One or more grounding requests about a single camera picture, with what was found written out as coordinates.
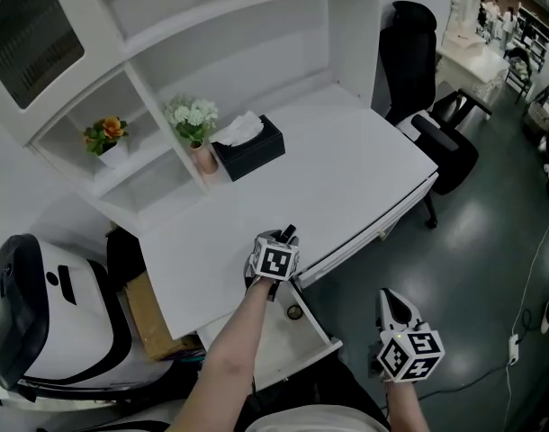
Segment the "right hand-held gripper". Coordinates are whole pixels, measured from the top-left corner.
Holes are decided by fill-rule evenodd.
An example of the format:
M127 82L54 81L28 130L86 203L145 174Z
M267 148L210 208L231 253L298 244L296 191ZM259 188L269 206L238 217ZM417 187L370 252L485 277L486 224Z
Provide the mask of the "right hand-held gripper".
M446 354L439 333L390 288L379 291L376 307L379 341L370 349L370 373L394 383L426 380Z

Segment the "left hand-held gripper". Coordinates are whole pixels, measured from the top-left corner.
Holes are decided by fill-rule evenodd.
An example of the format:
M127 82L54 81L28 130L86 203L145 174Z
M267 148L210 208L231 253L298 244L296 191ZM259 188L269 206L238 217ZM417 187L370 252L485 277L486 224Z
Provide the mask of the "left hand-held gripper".
M282 282L288 282L297 273L300 253L296 227L268 230L259 233L254 240L253 251L243 268L245 286L249 289L261 279L273 281L267 300L273 302Z

